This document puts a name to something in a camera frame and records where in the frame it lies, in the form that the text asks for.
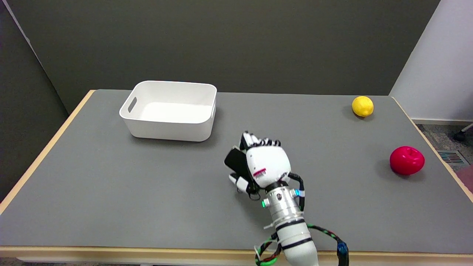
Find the wooden table edge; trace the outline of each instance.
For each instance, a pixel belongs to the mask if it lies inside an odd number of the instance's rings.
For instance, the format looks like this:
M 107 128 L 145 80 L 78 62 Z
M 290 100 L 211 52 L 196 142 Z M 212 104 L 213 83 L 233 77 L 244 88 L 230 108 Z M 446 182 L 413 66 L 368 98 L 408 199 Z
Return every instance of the wooden table edge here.
M 456 173 L 453 171 L 453 169 L 442 160 L 438 152 L 435 150 L 434 146 L 430 143 L 430 141 L 427 139 L 427 137 L 420 131 L 420 129 L 417 127 L 417 125 L 414 123 L 414 121 L 407 115 L 406 111 L 404 111 L 403 107 L 399 104 L 399 102 L 394 98 L 393 100 L 397 103 L 397 105 L 401 108 L 401 110 L 404 112 L 406 117 L 409 119 L 409 121 L 414 125 L 414 127 L 417 129 L 417 132 L 424 138 L 425 142 L 429 145 L 429 147 L 434 151 L 435 155 L 437 155 L 437 158 L 440 160 L 440 162 L 445 166 L 445 168 L 448 170 L 448 172 L 452 175 L 453 179 L 457 182 L 457 184 L 461 187 L 463 192 L 466 194 L 466 196 L 470 199 L 470 201 L 473 203 L 473 193 L 463 184 L 463 182 L 458 178 Z
M 337 259 L 335 251 L 319 251 L 320 261 Z M 253 250 L 179 249 L 179 248 L 113 248 L 113 247 L 0 247 L 0 257 L 74 257 L 74 258 L 141 258 L 179 260 L 253 261 Z M 363 262 L 447 262 L 473 263 L 473 254 L 440 254 L 417 252 L 351 251 L 350 261 Z
M 90 90 L 81 102 L 77 105 L 71 115 L 66 119 L 64 124 L 59 128 L 56 134 L 51 138 L 45 148 L 38 157 L 33 161 L 31 166 L 26 170 L 20 180 L 15 184 L 5 199 L 0 203 L 0 215 L 5 211 L 13 198 L 17 195 L 23 185 L 28 181 L 32 173 L 36 170 L 41 161 L 45 158 L 54 144 L 58 141 L 64 131 L 67 129 L 72 120 L 79 113 L 81 108 L 89 100 L 95 90 Z M 406 117 L 417 129 L 419 134 L 427 142 L 429 147 L 437 155 L 438 159 L 447 168 L 455 181 L 467 194 L 473 202 L 471 191 L 466 188 L 463 182 L 458 178 L 455 172 L 446 164 L 435 148 L 428 141 L 425 135 L 418 129 L 414 121 L 407 115 L 397 100 L 392 97 L 398 104 Z M 253 259 L 253 250 L 225 250 L 225 249 L 178 249 L 178 248 L 112 248 L 112 247 L 26 247 L 26 246 L 0 246 L 0 257 L 136 257 L 136 258 L 159 258 L 159 259 L 219 259 L 219 260 L 248 260 Z M 332 251 L 320 251 L 319 257 L 321 261 L 336 259 L 336 253 Z M 350 252 L 350 260 L 360 261 L 406 261 L 406 262 L 471 262 L 473 263 L 473 254 L 440 254 L 440 253 L 416 253 L 416 252 L 374 252 L 374 251 L 352 251 Z
M 53 138 L 48 142 L 48 144 L 44 147 L 44 149 L 39 153 L 38 157 L 33 161 L 33 163 L 28 167 L 26 172 L 21 176 L 20 180 L 13 186 L 13 188 L 10 190 L 10 192 L 7 194 L 5 199 L 0 203 L 0 215 L 5 211 L 5 209 L 8 207 L 8 205 L 11 203 L 13 198 L 18 194 L 20 189 L 23 187 L 23 185 L 28 181 L 30 176 L 33 174 L 33 172 L 36 170 L 36 168 L 39 166 L 39 164 L 43 161 L 43 159 L 46 157 L 46 155 L 49 153 L 49 151 L 53 148 L 53 146 L 56 144 L 58 139 L 61 137 L 61 135 L 64 133 L 64 131 L 67 129 L 69 124 L 71 124 L 72 120 L 76 117 L 77 113 L 82 109 L 84 104 L 87 102 L 87 100 L 90 98 L 92 93 L 94 93 L 95 90 L 90 90 L 84 98 L 80 101 L 79 105 L 74 109 L 74 111 L 71 113 L 71 115 L 66 119 L 66 121 L 62 124 L 62 126 L 59 128 L 59 130 L 54 134 Z

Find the white robotic arm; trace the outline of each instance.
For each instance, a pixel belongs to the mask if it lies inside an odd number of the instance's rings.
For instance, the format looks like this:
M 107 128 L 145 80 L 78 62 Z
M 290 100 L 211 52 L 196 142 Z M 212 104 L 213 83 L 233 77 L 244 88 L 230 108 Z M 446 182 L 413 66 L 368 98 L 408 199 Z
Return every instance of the white robotic arm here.
M 306 224 L 303 217 L 304 184 L 297 174 L 291 173 L 289 159 L 280 141 L 259 139 L 244 132 L 239 146 L 234 147 L 225 158 L 225 164 L 234 171 L 230 173 L 229 179 L 238 191 L 247 193 L 253 200 L 260 199 L 260 190 L 266 192 L 262 205 L 269 209 L 273 220 L 268 227 L 273 226 L 276 232 L 257 249 L 255 262 L 258 266 L 272 265 L 281 251 L 292 266 L 318 266 L 317 249 L 309 228 L 317 229 L 337 240 L 339 266 L 348 266 L 346 244 L 334 233 Z M 298 181 L 300 188 L 290 188 L 290 179 Z M 278 243 L 276 252 L 269 258 L 261 259 L 260 255 L 273 241 Z

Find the dark gray wall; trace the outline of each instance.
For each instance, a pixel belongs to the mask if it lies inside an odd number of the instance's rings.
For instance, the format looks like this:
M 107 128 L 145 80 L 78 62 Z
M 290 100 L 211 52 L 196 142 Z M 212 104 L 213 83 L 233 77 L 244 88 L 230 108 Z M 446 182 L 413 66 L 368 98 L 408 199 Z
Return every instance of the dark gray wall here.
M 439 0 L 9 0 L 69 111 L 143 80 L 388 95 Z
M 58 95 L 0 1 L 0 201 L 67 117 Z

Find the chair leg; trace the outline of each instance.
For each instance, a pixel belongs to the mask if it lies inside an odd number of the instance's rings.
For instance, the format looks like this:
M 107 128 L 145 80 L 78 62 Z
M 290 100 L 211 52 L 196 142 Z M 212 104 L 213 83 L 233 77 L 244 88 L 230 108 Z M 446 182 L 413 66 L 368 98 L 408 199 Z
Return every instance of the chair leg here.
M 459 142 L 463 142 L 465 141 L 465 132 L 470 129 L 471 127 L 473 126 L 473 123 L 469 124 L 468 126 L 464 127 L 462 130 L 460 130 L 460 132 L 458 133 L 455 133 L 455 135 L 453 135 L 453 138 L 456 140 L 456 141 L 459 141 Z

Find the lemon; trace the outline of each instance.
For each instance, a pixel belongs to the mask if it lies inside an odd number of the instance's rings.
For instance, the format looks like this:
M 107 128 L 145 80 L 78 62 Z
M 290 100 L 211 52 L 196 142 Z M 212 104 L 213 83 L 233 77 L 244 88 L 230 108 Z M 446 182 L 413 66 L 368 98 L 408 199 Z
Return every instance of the lemon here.
M 373 113 L 375 106 L 370 98 L 358 96 L 351 103 L 351 108 L 356 115 L 366 117 Z

